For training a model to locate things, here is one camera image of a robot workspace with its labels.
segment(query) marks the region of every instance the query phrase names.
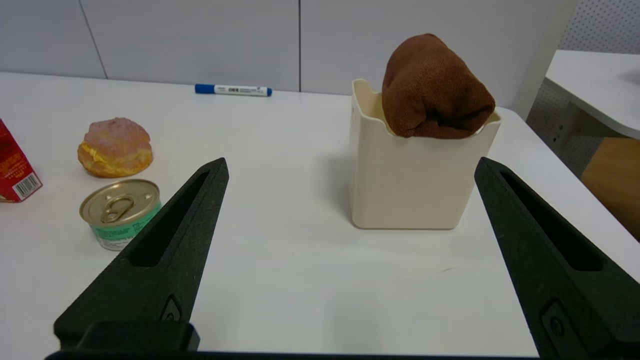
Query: pastry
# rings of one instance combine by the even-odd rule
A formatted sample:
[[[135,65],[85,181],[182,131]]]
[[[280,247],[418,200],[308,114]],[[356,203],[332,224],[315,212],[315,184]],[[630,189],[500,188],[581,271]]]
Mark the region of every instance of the pastry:
[[[131,176],[153,161],[149,141],[144,128],[127,118],[94,122],[78,146],[78,160],[99,177]]]

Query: white marker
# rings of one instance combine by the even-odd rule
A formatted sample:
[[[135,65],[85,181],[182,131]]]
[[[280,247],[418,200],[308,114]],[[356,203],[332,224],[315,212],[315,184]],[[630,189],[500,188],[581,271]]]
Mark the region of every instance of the white marker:
[[[196,84],[196,94],[271,96],[272,92],[273,90],[266,86]]]

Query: folded towel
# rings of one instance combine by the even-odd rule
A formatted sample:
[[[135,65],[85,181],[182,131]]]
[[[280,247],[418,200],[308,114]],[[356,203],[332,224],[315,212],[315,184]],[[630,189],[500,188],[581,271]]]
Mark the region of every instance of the folded towel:
[[[382,108],[396,135],[460,139],[482,127],[495,100],[442,40],[424,34],[405,40],[391,55]]]

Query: juice box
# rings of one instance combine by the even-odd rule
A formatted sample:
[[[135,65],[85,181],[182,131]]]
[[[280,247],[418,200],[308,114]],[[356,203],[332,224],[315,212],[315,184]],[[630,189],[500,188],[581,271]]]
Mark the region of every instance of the juice box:
[[[41,187],[27,157],[0,119],[0,202],[21,202]]]

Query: white desk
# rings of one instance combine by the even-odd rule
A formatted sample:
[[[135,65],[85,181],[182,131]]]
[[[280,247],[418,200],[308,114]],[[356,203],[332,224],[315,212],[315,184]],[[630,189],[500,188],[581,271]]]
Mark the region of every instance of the white desk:
[[[583,127],[590,127],[584,135],[597,135],[596,131],[612,135],[594,128],[589,118],[615,133],[640,139],[640,55],[558,50],[545,83],[570,101],[556,126],[564,125],[564,131],[556,131],[559,136],[552,148],[561,150],[568,137]]]
[[[38,359],[52,325],[116,253],[80,219],[109,183],[76,147],[129,117],[156,159],[139,177],[167,201],[203,163],[230,181],[191,322],[202,350],[535,356],[477,190],[452,231],[363,231],[346,195],[350,98],[196,95],[191,86],[0,73],[0,117],[44,187],[0,204],[0,348]],[[640,245],[515,113],[489,156],[640,279]]]

